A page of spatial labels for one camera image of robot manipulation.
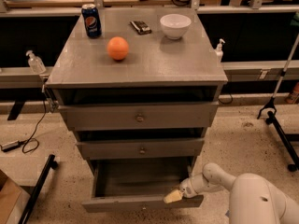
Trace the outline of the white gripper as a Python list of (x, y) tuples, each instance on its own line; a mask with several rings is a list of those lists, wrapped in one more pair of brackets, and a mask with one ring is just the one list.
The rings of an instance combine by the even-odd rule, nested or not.
[(192, 198), (200, 194), (203, 187), (203, 178), (200, 175), (192, 176), (183, 180), (179, 189), (174, 189), (164, 196), (165, 203), (174, 203), (180, 201), (183, 196), (185, 198)]

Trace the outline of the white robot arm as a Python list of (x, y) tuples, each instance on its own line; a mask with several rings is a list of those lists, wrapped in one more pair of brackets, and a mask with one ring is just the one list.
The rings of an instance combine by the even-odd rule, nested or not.
[(219, 187), (229, 191), (230, 224), (299, 224), (299, 204), (265, 178), (245, 173), (233, 176), (216, 163), (183, 180), (164, 196), (165, 203), (193, 198)]

